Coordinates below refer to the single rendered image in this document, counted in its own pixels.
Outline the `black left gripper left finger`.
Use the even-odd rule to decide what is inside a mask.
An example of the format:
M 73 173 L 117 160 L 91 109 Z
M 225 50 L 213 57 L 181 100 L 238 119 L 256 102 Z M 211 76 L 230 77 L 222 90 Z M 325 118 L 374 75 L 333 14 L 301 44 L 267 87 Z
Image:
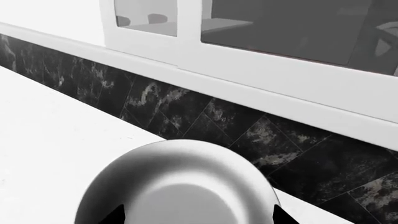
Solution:
M 124 224 L 125 219 L 126 214 L 124 211 L 124 205 L 119 205 L 98 224 Z

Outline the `black marble tile backsplash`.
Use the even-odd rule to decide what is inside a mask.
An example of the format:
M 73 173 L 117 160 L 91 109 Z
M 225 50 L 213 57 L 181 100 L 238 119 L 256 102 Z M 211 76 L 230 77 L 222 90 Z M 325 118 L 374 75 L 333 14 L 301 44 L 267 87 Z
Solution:
M 227 147 L 354 224 L 398 224 L 397 151 L 2 34 L 0 67 L 161 138 Z

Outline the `white framed window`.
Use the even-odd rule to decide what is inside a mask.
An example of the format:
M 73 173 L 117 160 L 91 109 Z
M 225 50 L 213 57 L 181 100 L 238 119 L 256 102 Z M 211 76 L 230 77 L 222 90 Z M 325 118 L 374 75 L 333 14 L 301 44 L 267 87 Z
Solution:
M 204 44 L 201 0 L 176 37 L 116 25 L 113 0 L 0 0 L 0 34 L 398 151 L 398 77 Z

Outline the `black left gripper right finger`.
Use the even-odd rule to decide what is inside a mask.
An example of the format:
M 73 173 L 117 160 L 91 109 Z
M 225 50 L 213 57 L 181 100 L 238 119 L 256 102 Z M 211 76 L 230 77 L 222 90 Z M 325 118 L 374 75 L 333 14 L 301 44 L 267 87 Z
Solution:
M 279 205 L 274 205 L 272 219 L 274 224 L 298 224 L 298 222 Z

